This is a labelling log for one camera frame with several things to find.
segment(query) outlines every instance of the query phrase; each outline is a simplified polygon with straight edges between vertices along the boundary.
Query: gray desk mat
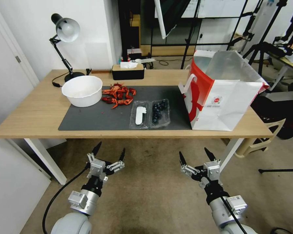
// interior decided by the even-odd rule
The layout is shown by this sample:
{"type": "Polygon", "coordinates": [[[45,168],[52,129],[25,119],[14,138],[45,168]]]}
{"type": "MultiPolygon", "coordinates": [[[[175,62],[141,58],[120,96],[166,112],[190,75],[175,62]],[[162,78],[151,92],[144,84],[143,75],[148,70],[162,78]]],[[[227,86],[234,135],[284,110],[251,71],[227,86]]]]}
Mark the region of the gray desk mat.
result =
{"type": "MultiPolygon", "coordinates": [[[[155,101],[167,98],[170,106],[170,124],[157,130],[191,129],[188,112],[178,86],[130,86],[137,90],[133,101],[155,101]]],[[[132,104],[118,106],[99,101],[89,107],[71,105],[59,126],[60,131],[81,130],[135,130],[129,128],[132,104]]]]}

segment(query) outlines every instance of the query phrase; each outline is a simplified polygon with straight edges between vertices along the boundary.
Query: red crayfish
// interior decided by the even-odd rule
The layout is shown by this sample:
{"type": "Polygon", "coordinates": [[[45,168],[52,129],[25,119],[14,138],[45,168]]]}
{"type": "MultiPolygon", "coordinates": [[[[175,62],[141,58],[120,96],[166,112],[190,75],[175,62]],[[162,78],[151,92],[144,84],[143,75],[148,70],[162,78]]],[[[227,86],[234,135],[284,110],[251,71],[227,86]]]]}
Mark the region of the red crayfish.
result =
{"type": "Polygon", "coordinates": [[[110,89],[102,90],[102,94],[110,95],[111,97],[103,97],[102,100],[107,104],[114,103],[112,109],[121,105],[129,105],[133,101],[133,96],[136,95],[136,90],[133,88],[127,88],[123,84],[116,83],[110,86],[110,89]]]}

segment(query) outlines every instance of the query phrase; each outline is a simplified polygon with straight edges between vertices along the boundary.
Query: lamp shade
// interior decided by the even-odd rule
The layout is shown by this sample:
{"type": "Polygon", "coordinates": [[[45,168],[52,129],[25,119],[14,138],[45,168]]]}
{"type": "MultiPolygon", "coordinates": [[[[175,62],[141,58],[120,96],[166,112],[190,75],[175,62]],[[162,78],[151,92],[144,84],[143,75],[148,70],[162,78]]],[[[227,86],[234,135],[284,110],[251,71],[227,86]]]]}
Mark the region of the lamp shade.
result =
{"type": "Polygon", "coordinates": [[[51,20],[55,24],[56,34],[61,41],[73,42],[77,39],[80,33],[80,27],[75,20],[63,18],[59,14],[53,14],[51,20]]]}

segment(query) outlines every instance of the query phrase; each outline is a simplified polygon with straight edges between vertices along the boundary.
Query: tissue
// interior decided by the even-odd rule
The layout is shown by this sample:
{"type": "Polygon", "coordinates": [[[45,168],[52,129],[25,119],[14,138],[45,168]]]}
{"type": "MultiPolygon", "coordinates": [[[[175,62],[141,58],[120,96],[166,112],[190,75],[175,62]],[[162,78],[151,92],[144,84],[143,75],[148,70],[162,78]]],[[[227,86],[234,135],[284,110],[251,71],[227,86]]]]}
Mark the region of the tissue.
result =
{"type": "Polygon", "coordinates": [[[120,68],[136,68],[137,63],[132,63],[132,62],[121,62],[120,63],[120,68]]]}

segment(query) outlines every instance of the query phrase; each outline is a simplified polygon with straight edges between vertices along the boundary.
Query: door hinge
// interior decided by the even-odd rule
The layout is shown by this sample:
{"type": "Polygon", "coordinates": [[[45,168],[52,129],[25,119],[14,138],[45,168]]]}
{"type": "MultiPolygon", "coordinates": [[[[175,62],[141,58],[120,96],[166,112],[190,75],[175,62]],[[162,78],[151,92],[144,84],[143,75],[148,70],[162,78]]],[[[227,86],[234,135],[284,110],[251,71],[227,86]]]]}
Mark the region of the door hinge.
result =
{"type": "Polygon", "coordinates": [[[20,58],[18,56],[15,56],[15,58],[16,58],[18,63],[21,63],[21,60],[20,60],[20,58]]]}

